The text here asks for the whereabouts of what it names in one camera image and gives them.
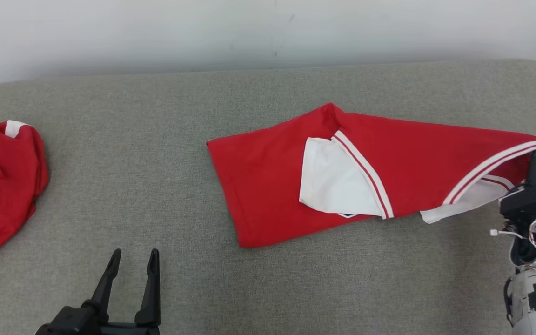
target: white background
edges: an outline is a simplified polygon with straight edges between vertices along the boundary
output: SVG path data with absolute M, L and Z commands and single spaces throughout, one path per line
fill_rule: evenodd
M 0 82 L 536 60 L 536 0 L 0 0 Z

